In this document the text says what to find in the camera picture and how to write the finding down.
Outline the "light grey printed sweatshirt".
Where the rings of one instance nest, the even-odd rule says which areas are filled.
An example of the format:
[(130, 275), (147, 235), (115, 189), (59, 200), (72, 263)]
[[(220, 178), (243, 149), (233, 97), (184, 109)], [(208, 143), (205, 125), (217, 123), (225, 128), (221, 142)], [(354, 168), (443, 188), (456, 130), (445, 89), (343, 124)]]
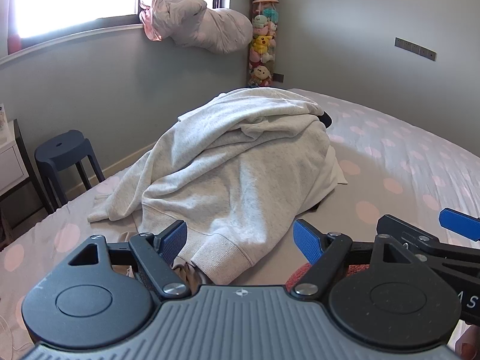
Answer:
[(279, 88), (239, 88), (181, 115), (96, 198), (89, 222), (139, 211), (140, 229), (158, 233), (177, 220), (188, 235), (179, 256), (215, 284), (254, 267), (295, 217), (333, 190), (331, 146), (322, 107)]

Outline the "cream white garment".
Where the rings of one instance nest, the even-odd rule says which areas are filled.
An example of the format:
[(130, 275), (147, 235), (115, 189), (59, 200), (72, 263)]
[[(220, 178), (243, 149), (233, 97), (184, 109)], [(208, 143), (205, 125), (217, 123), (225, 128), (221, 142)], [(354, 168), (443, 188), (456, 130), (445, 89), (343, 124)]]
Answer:
[(338, 185), (348, 185), (347, 179), (337, 160), (335, 148), (331, 145), (327, 150), (325, 165), (328, 168), (329, 186), (334, 190)]

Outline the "red sleeve of operator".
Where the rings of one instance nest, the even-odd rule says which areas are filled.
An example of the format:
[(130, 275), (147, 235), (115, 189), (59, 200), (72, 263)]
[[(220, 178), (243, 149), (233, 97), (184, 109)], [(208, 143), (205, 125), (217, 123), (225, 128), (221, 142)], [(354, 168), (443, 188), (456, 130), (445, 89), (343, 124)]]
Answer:
[[(286, 290), (288, 292), (295, 287), (295, 285), (302, 279), (302, 277), (309, 271), (311, 265), (307, 262), (303, 266), (301, 266), (297, 271), (295, 271), (285, 283)], [(357, 265), (350, 265), (347, 269), (346, 275), (354, 275), (358, 272), (363, 272), (369, 268), (368, 264), (357, 264)]]

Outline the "dark navy garment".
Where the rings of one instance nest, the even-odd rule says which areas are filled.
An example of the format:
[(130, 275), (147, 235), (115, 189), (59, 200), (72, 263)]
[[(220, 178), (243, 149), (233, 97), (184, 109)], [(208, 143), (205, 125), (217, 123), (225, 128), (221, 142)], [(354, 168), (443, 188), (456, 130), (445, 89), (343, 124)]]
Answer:
[(325, 128), (329, 128), (332, 125), (332, 118), (326, 111), (323, 111), (323, 113), (318, 115), (317, 118), (323, 123)]

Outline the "white bedside cabinet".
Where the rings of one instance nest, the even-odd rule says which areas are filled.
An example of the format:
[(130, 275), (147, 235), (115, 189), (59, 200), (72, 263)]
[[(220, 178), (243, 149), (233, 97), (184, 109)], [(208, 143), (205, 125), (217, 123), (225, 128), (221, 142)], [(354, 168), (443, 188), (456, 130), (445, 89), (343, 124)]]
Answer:
[(17, 119), (7, 120), (5, 106), (1, 105), (1, 202), (17, 193), (25, 186), (31, 185), (39, 200), (40, 206), (29, 212), (25, 208), (31, 205), (31, 198), (23, 200), (16, 213), (24, 211), (24, 214), (13, 224), (7, 222), (6, 215), (1, 212), (1, 247), (13, 242), (12, 230), (29, 220), (39, 211), (51, 212), (50, 204), (44, 194), (38, 177), (33, 169), (32, 162), (24, 144), (20, 126)]

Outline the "dark blue plastic stool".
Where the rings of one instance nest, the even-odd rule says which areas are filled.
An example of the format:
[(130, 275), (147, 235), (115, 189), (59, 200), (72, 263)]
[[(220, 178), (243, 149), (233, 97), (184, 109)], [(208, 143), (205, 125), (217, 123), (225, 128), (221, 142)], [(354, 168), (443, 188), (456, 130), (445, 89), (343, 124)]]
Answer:
[(61, 171), (75, 166), (83, 185), (89, 190), (92, 186), (81, 163), (83, 158), (88, 158), (97, 180), (105, 180), (89, 139), (78, 130), (69, 130), (42, 143), (34, 151), (34, 158), (54, 211), (68, 201), (59, 178)]

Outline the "plush toy storage tube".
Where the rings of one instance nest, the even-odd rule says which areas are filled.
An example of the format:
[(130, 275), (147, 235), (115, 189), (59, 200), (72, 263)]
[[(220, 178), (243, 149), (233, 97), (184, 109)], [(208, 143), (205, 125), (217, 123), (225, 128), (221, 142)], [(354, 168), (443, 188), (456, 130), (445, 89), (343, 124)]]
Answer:
[(256, 0), (251, 5), (253, 38), (248, 56), (251, 88), (270, 86), (273, 81), (278, 31), (278, 0)]

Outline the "pink rolled duvet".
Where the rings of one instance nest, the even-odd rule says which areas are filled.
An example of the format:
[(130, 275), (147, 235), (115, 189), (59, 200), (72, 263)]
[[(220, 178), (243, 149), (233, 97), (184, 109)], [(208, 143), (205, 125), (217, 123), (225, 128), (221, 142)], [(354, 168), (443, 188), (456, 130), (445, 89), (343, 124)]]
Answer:
[(248, 47), (253, 26), (242, 13), (208, 8), (204, 0), (140, 0), (139, 14), (147, 38), (170, 38), (180, 47), (230, 54)]

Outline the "grey wall switch panel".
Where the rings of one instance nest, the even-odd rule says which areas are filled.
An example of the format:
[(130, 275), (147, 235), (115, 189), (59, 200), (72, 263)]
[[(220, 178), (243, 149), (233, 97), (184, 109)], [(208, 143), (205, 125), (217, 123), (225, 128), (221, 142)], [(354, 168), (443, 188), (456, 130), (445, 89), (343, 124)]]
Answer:
[(437, 59), (437, 53), (435, 51), (399, 37), (394, 39), (394, 46), (407, 52), (411, 52), (415, 55), (420, 55), (421, 57), (431, 61), (435, 61)]

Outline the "black wall socket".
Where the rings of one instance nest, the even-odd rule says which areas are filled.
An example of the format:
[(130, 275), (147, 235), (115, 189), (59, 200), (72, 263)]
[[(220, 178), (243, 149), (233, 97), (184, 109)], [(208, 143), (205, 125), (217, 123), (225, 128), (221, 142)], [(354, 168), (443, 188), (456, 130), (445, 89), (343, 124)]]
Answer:
[(272, 80), (277, 82), (277, 83), (283, 83), (284, 82), (284, 75), (280, 73), (274, 73), (272, 76)]

